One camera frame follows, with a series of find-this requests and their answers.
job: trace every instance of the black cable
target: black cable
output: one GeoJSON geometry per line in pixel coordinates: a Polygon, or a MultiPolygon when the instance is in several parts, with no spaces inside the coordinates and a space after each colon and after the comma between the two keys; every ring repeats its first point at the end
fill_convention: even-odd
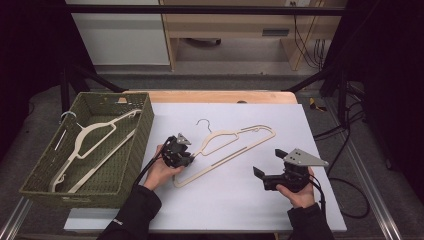
{"type": "Polygon", "coordinates": [[[349,112],[352,109],[352,107],[355,106],[355,105],[357,105],[357,104],[362,104],[362,102],[361,101],[355,102],[355,103],[351,104],[347,108],[347,111],[346,111],[347,112],[346,113],[346,118],[347,118],[347,121],[346,121],[346,130],[348,131],[348,133],[347,133],[346,139],[345,139],[342,147],[340,148],[339,152],[337,153],[336,157],[334,158],[333,162],[331,163],[330,167],[327,170],[327,176],[330,176],[331,170],[333,169],[334,165],[339,160],[339,157],[342,154],[343,149],[346,147],[346,145],[347,145],[347,143],[349,141],[349,138],[350,138],[350,121],[349,121],[350,117],[349,117],[349,112]]]}
{"type": "Polygon", "coordinates": [[[322,191],[322,188],[321,188],[321,184],[320,185],[318,185],[318,184],[316,184],[314,181],[312,181],[312,180],[309,180],[309,182],[310,183],[312,183],[312,185],[314,185],[314,187],[316,188],[316,189],[318,189],[318,191],[319,191],[319,193],[320,193],[320,195],[321,195],[321,200],[319,201],[320,202],[320,204],[321,204],[321,212],[322,212],[322,215],[324,216],[324,219],[325,219],[325,221],[327,221],[327,212],[326,212],[326,207],[325,207],[325,204],[326,204],[326,202],[325,202],[325,195],[324,195],[324,192],[322,191]]]}
{"type": "Polygon", "coordinates": [[[166,146],[166,143],[169,141],[169,138],[166,139],[165,143],[162,145],[162,147],[160,148],[160,150],[158,151],[158,153],[156,154],[156,156],[154,156],[148,163],[147,165],[143,168],[143,170],[141,170],[140,174],[138,175],[138,177],[135,179],[134,183],[133,183],[133,188],[134,189],[141,181],[141,179],[144,177],[144,175],[146,174],[146,172],[149,170],[149,168],[153,165],[153,163],[156,162],[156,160],[158,160],[160,157],[160,155],[162,154],[163,148],[166,146]]]}
{"type": "MultiPolygon", "coordinates": [[[[320,198],[321,198],[321,200],[319,201],[320,202],[320,205],[321,205],[321,212],[322,212],[322,215],[323,215],[323,217],[324,217],[324,219],[325,219],[325,221],[327,221],[327,212],[326,212],[326,207],[325,207],[325,204],[326,204],[326,202],[325,202],[325,195],[324,195],[324,192],[322,191],[322,188],[321,188],[321,183],[319,182],[319,180],[315,177],[315,176],[312,176],[312,175],[310,175],[315,181],[317,181],[316,183],[313,181],[313,180],[311,180],[311,179],[309,179],[309,182],[316,188],[316,189],[318,189],[318,191],[319,191],[319,193],[320,193],[320,198]]],[[[290,240],[290,239],[292,239],[292,237],[293,237],[293,232],[289,235],[289,237],[287,238],[287,240],[290,240]]]]}
{"type": "MultiPolygon", "coordinates": [[[[359,112],[357,112],[357,113],[355,113],[352,117],[350,117],[350,119],[349,119],[349,122],[350,122],[350,124],[352,124],[352,123],[354,123],[354,122],[356,122],[356,121],[358,121],[359,119],[362,119],[363,118],[363,116],[360,116],[360,117],[358,117],[358,118],[355,118],[357,115],[359,115],[359,114],[362,114],[362,113],[364,113],[364,111],[359,111],[359,112]]],[[[331,132],[334,132],[334,130],[337,130],[337,129],[339,129],[339,128],[341,128],[341,125],[339,125],[339,126],[337,126],[337,127],[335,127],[335,128],[333,128],[333,129],[330,129],[329,131],[327,131],[327,132],[324,132],[324,133],[322,133],[322,134],[319,134],[319,136],[318,137],[321,137],[321,136],[324,136],[324,135],[328,135],[328,134],[330,134],[331,132]]],[[[317,142],[317,141],[322,141],[322,140],[325,140],[325,139],[327,139],[327,138],[330,138],[330,137],[332,137],[332,136],[335,136],[335,135],[337,135],[337,134],[340,134],[340,133],[342,133],[342,132],[344,132],[344,131],[346,131],[346,129],[343,129],[343,130],[341,130],[341,131],[339,131],[339,132],[336,132],[336,133],[333,133],[333,134],[331,134],[331,135],[328,135],[328,136],[326,136],[326,137],[324,137],[324,138],[320,138],[320,139],[317,139],[318,137],[315,137],[314,136],[314,140],[315,140],[315,142],[317,142]]]]}
{"type": "Polygon", "coordinates": [[[296,20],[296,15],[293,15],[294,18],[294,42],[297,46],[297,48],[299,49],[300,53],[302,54],[303,58],[305,59],[306,63],[308,64],[309,67],[311,68],[317,68],[318,65],[312,60],[311,56],[309,55],[308,49],[306,48],[305,43],[303,42],[302,36],[299,33],[299,30],[297,29],[297,20],[296,20]],[[303,47],[305,49],[306,55],[308,56],[309,60],[315,65],[315,66],[311,66],[311,64],[308,61],[308,58],[305,56],[305,53],[302,51],[302,49],[300,48],[299,44],[297,43],[297,35],[299,34],[299,38],[300,41],[303,44],[303,47]]]}
{"type": "Polygon", "coordinates": [[[354,184],[352,184],[352,183],[350,183],[350,182],[348,182],[348,181],[346,181],[346,180],[343,180],[343,179],[340,179],[340,178],[328,178],[328,180],[330,180],[330,181],[339,181],[339,182],[343,182],[343,183],[345,183],[345,184],[347,184],[347,185],[349,185],[349,186],[351,186],[351,187],[353,187],[353,188],[355,188],[356,190],[358,190],[358,192],[364,197],[364,199],[365,199],[365,202],[366,202],[366,205],[367,205],[367,207],[366,207],[366,210],[365,210],[365,213],[364,214],[361,214],[361,215],[352,215],[352,214],[348,214],[348,213],[346,213],[346,212],[343,212],[342,210],[340,210],[340,212],[341,212],[341,214],[342,215],[344,215],[344,216],[346,216],[346,217],[350,217],[350,218],[355,218],[355,219],[362,219],[362,218],[365,218],[366,216],[368,216],[368,214],[370,213],[370,210],[371,210],[371,205],[370,205],[370,203],[369,203],[369,201],[368,201],[368,199],[367,199],[367,197],[366,197],[366,195],[365,195],[365,193],[359,188],[359,187],[357,187],[357,186],[355,186],[354,184]]]}
{"type": "Polygon", "coordinates": [[[315,62],[317,62],[318,63],[318,68],[320,69],[320,65],[319,65],[319,60],[317,60],[317,59],[319,59],[319,57],[318,57],[318,53],[319,53],[319,42],[320,42],[321,40],[320,39],[316,39],[315,40],[315,46],[314,46],[314,60],[315,60],[315,62]]]}
{"type": "Polygon", "coordinates": [[[321,69],[324,67],[324,59],[325,59],[324,53],[325,53],[325,39],[323,39],[321,42],[321,55],[320,55],[321,69]]]}

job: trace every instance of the white cabinet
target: white cabinet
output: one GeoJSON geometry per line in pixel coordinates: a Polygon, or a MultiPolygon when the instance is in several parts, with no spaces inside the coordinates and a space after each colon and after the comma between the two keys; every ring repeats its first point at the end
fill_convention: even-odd
{"type": "MultiPolygon", "coordinates": [[[[158,5],[157,0],[66,0],[68,4],[158,5]]],[[[169,65],[160,14],[73,13],[90,58],[99,65],[169,65]]]]}

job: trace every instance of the green basket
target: green basket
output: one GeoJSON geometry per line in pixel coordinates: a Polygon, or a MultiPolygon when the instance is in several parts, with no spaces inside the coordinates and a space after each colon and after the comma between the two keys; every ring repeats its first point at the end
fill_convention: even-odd
{"type": "MultiPolygon", "coordinates": [[[[148,93],[80,93],[38,163],[19,192],[34,202],[65,208],[120,208],[140,173],[154,113],[148,93]],[[109,122],[134,109],[141,114],[115,123],[116,130],[84,159],[75,158],[55,192],[49,184],[75,149],[81,127],[109,122]],[[131,131],[135,133],[75,193],[68,193],[131,131]]],[[[91,131],[84,138],[80,155],[105,137],[112,127],[91,131]]]]}

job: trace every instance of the black jacket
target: black jacket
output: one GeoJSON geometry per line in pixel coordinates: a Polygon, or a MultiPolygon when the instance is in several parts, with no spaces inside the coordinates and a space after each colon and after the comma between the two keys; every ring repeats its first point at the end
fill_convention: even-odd
{"type": "MultiPolygon", "coordinates": [[[[147,239],[149,223],[161,206],[160,199],[153,191],[137,186],[98,240],[147,239]]],[[[293,226],[293,240],[334,239],[317,203],[308,208],[291,209],[288,214],[293,226]]]]}

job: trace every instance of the clothes hanger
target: clothes hanger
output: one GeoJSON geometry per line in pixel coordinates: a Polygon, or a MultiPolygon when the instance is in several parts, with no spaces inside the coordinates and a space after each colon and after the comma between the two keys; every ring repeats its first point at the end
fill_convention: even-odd
{"type": "Polygon", "coordinates": [[[76,191],[78,191],[82,185],[84,185],[88,179],[90,179],[94,173],[96,173],[97,170],[99,170],[99,168],[101,166],[103,166],[104,163],[107,162],[107,160],[109,160],[109,158],[116,152],[119,150],[119,148],[121,148],[128,140],[130,140],[130,138],[132,136],[134,136],[135,133],[135,129],[132,130],[120,143],[118,143],[95,167],[93,167],[92,169],[90,169],[90,171],[87,172],[87,174],[84,175],[84,177],[82,177],[69,191],[68,193],[75,193],[76,191]]]}
{"type": "Polygon", "coordinates": [[[65,180],[65,171],[68,169],[68,167],[71,165],[71,163],[75,160],[75,158],[78,159],[84,159],[86,158],[92,151],[94,151],[103,141],[105,141],[113,132],[115,132],[116,130],[116,125],[115,123],[118,122],[119,120],[122,120],[126,117],[135,117],[135,115],[141,113],[142,110],[141,109],[134,109],[130,112],[127,112],[126,114],[123,114],[115,119],[112,119],[109,122],[105,122],[105,123],[94,123],[91,124],[87,127],[82,127],[81,125],[78,124],[78,126],[80,126],[82,128],[81,132],[77,135],[76,139],[75,139],[75,147],[74,147],[74,151],[72,152],[72,154],[68,157],[68,159],[65,161],[65,163],[62,165],[62,167],[59,169],[59,171],[56,173],[56,175],[53,177],[53,179],[50,181],[49,184],[49,192],[55,192],[56,191],[56,185],[62,183],[65,180]],[[111,126],[112,130],[106,134],[106,136],[104,136],[100,141],[98,141],[93,147],[91,147],[85,154],[83,154],[82,156],[79,154],[79,151],[81,149],[81,145],[82,142],[84,140],[84,138],[93,130],[98,129],[98,128],[102,128],[102,127],[107,127],[107,126],[111,126]]]}
{"type": "Polygon", "coordinates": [[[275,131],[272,128],[270,128],[268,126],[265,126],[265,125],[255,125],[255,126],[251,126],[251,127],[248,127],[248,128],[242,128],[242,129],[236,130],[236,131],[220,130],[220,131],[211,132],[211,134],[209,134],[205,138],[205,140],[203,141],[202,146],[200,147],[200,149],[192,154],[193,157],[196,157],[199,154],[202,154],[203,156],[208,156],[208,155],[216,152],[217,150],[219,150],[219,149],[221,149],[221,148],[223,148],[223,147],[225,147],[225,146],[227,146],[227,145],[229,145],[229,144],[237,141],[240,138],[239,137],[239,134],[245,133],[245,132],[249,132],[249,131],[255,131],[255,132],[257,132],[260,129],[267,130],[267,131],[270,132],[270,134],[268,136],[265,136],[264,138],[258,140],[257,142],[254,142],[254,143],[252,143],[250,145],[247,145],[245,147],[240,148],[239,150],[231,153],[227,157],[224,157],[223,159],[221,159],[221,160],[213,163],[212,165],[204,168],[200,172],[197,172],[196,174],[192,175],[191,177],[185,179],[182,182],[179,182],[178,179],[177,179],[177,175],[174,175],[173,176],[174,186],[175,187],[178,187],[178,188],[183,187],[183,186],[187,185],[188,183],[194,181],[195,179],[199,178],[200,176],[202,176],[202,175],[204,175],[204,174],[212,171],[213,169],[221,166],[222,164],[228,162],[229,160],[231,160],[231,159],[233,159],[233,158],[235,158],[235,157],[237,157],[237,156],[239,156],[239,155],[241,155],[241,154],[249,151],[250,149],[258,146],[259,144],[261,144],[261,143],[263,143],[265,141],[268,141],[269,139],[273,138],[276,135],[275,131]],[[204,152],[204,149],[206,148],[206,146],[209,144],[209,142],[212,139],[214,139],[214,138],[216,138],[218,136],[225,136],[225,135],[234,135],[236,138],[233,139],[233,140],[230,140],[227,143],[222,144],[221,146],[219,146],[219,147],[217,147],[217,148],[215,148],[215,149],[213,149],[213,150],[211,150],[209,152],[204,152]]]}

